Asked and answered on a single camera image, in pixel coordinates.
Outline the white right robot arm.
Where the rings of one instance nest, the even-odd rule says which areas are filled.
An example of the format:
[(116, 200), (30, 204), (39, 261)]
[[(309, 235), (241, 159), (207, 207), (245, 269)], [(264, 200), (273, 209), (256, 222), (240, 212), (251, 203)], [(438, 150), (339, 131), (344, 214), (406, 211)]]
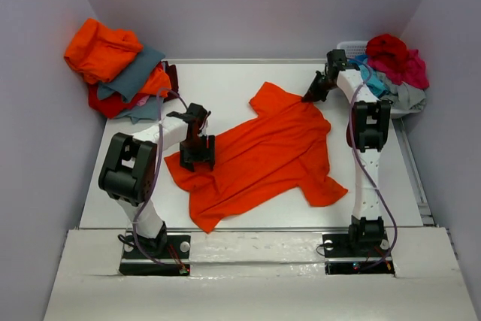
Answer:
[(349, 61), (342, 49), (327, 53), (324, 71), (316, 72), (302, 101), (325, 101), (335, 88), (349, 101), (346, 142), (355, 163), (355, 203), (348, 231), (325, 236), (322, 247), (328, 258), (361, 258), (386, 240), (378, 182), (381, 151), (389, 135), (391, 106), (369, 90), (360, 64)]

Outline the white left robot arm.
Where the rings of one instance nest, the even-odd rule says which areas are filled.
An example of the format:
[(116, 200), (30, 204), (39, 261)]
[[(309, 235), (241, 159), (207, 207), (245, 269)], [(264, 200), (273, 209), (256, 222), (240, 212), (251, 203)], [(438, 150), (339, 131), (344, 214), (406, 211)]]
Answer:
[(133, 135), (119, 132), (110, 141), (98, 186), (132, 223), (133, 240), (122, 240), (148, 259), (158, 258), (168, 244), (165, 221), (151, 201), (162, 152), (177, 145), (181, 168), (193, 172), (200, 163), (213, 168), (215, 137), (204, 133), (209, 116), (210, 111), (191, 103), (183, 113), (172, 111), (155, 126)]

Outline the orange t shirt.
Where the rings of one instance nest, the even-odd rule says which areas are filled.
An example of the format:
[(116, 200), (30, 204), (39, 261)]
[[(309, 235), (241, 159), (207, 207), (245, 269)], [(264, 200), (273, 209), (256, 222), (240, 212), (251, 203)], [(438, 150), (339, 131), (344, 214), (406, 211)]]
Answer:
[(348, 192), (329, 175), (331, 124), (320, 110), (269, 82), (250, 106), (256, 118), (216, 136), (213, 167), (197, 165), (191, 172), (181, 167), (179, 153), (165, 157), (203, 232), (290, 189), (299, 188), (312, 207), (330, 206)]

